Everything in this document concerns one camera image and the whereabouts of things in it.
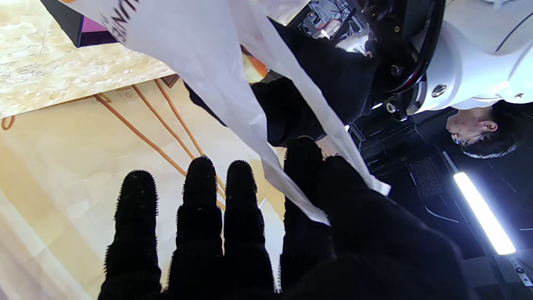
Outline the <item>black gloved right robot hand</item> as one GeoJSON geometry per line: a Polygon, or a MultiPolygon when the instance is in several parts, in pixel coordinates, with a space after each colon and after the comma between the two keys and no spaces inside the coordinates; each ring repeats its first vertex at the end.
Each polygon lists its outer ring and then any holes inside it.
{"type": "Polygon", "coordinates": [[[122,182],[100,300],[472,300],[457,247],[387,196],[341,156],[323,158],[308,137],[287,145],[284,171],[324,212],[325,225],[285,202],[281,291],[265,248],[251,166],[234,161],[227,202],[216,203],[215,168],[190,163],[177,210],[176,249],[162,288],[157,192],[149,172],[122,182]]]}

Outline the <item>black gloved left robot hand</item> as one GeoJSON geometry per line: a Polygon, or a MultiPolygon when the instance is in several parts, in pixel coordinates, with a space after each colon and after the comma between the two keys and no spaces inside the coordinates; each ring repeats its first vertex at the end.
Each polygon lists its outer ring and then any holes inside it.
{"type": "MultiPolygon", "coordinates": [[[[344,125],[370,112],[368,97],[377,68],[375,59],[345,51],[326,39],[314,39],[296,28],[277,22],[273,25],[344,125]]],[[[251,88],[265,112],[270,145],[283,148],[301,135],[314,140],[326,136],[289,78],[255,83],[251,88]]]]}

